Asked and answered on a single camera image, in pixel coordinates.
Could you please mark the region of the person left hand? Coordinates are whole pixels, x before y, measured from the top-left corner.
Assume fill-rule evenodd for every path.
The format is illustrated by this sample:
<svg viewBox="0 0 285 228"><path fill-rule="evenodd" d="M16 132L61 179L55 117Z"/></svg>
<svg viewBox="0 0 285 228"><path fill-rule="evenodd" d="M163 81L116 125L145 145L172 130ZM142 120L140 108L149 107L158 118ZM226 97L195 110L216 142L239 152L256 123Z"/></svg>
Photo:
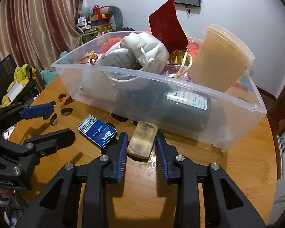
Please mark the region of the person left hand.
<svg viewBox="0 0 285 228"><path fill-rule="evenodd" d="M2 198L11 198L13 195L14 190L13 189L7 189L7 188L0 188L0 195Z"/></svg>

